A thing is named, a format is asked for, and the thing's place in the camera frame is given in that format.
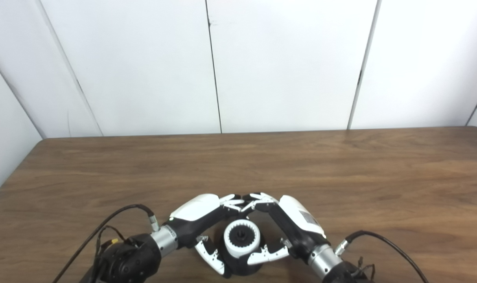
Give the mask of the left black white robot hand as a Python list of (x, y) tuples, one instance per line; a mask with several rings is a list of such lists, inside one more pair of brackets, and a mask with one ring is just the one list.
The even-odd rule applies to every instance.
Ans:
[(203, 233), (220, 221), (237, 216), (244, 202), (240, 195), (234, 194), (221, 198), (211, 193), (198, 195), (173, 211), (164, 226), (175, 233), (178, 250), (195, 248), (212, 269), (229, 278), (231, 272), (217, 246)]

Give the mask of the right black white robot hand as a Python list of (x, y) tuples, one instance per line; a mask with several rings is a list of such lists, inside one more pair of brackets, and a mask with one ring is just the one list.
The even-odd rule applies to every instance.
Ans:
[(246, 203), (242, 214), (252, 211), (268, 213), (290, 241), (289, 250), (294, 258), (308, 264), (315, 248), (330, 245), (319, 222), (294, 197), (283, 195), (277, 200), (266, 193), (256, 192), (244, 195), (242, 200)]

